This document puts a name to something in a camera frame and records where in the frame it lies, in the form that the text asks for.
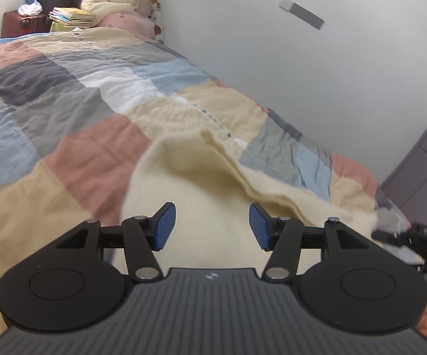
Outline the cream fleece garment striped trim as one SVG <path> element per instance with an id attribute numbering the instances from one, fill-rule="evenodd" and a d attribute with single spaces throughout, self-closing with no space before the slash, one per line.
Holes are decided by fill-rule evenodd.
<path id="1" fill-rule="evenodd" d="M 330 216 L 365 237 L 377 224 L 373 212 L 346 210 L 242 166 L 224 139 L 210 131 L 158 139 L 140 158 L 129 182 L 121 219 L 151 216 L 163 204 L 176 206 L 176 224 L 155 257 L 170 268 L 255 268 L 270 255 L 262 251 L 249 225 L 249 208 L 260 203 L 272 216 L 293 216 L 321 226 Z"/>

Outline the stack of folded clothes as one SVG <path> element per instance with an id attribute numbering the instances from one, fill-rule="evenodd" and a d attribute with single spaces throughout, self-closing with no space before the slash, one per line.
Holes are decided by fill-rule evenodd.
<path id="1" fill-rule="evenodd" d="M 93 14 L 73 7 L 54 7 L 49 12 L 49 18 L 63 27 L 81 29 L 90 28 L 95 20 Z"/>

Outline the patchwork plaid bed cover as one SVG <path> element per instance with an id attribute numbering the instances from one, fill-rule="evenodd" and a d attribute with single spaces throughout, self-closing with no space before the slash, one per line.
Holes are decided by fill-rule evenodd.
<path id="1" fill-rule="evenodd" d="M 408 228 L 368 169 L 166 46 L 114 28 L 31 35 L 0 40 L 0 277 L 86 219 L 118 225 L 148 148 L 203 130 L 244 167 L 375 213 L 371 232 Z"/>

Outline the dark red suitcase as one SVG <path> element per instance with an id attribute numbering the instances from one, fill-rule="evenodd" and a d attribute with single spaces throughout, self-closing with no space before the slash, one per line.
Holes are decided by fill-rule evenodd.
<path id="1" fill-rule="evenodd" d="M 50 22 L 45 14 L 22 16 L 17 10 L 3 14 L 1 38 L 16 38 L 48 31 L 50 31 Z"/>

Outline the pink pillow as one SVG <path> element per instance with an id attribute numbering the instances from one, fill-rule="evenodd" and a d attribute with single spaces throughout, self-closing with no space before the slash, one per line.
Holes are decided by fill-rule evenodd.
<path id="1" fill-rule="evenodd" d="M 153 20 L 138 14 L 136 11 L 111 13 L 103 18 L 97 26 L 120 28 L 144 38 L 155 38 L 160 29 Z"/>

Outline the white crumpled cloth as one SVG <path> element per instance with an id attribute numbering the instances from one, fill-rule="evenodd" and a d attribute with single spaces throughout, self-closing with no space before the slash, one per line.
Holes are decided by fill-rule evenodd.
<path id="1" fill-rule="evenodd" d="M 24 3 L 21 5 L 17 13 L 23 17 L 35 17 L 38 14 L 41 14 L 43 11 L 42 5 L 38 1 L 34 1 L 32 3 Z"/>

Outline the cream rolled duvet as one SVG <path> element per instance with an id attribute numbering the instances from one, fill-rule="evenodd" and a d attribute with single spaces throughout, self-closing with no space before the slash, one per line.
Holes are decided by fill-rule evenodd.
<path id="1" fill-rule="evenodd" d="M 138 0 L 82 0 L 80 5 L 81 10 L 93 16 L 93 27 L 110 14 L 135 11 L 138 7 Z"/>

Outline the floral print pillow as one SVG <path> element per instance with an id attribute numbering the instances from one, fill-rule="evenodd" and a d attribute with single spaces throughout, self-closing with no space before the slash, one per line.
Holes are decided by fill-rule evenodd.
<path id="1" fill-rule="evenodd" d="M 155 36 L 154 39 L 159 43 L 164 42 L 164 31 L 162 24 L 161 0 L 139 0 L 139 12 L 154 22 Z"/>

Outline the grey wall switch panel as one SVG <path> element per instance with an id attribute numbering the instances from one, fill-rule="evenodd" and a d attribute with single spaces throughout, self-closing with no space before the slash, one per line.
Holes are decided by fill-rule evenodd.
<path id="1" fill-rule="evenodd" d="M 316 30 L 321 30 L 324 25 L 322 18 L 292 0 L 281 0 L 279 7 L 314 27 Z"/>

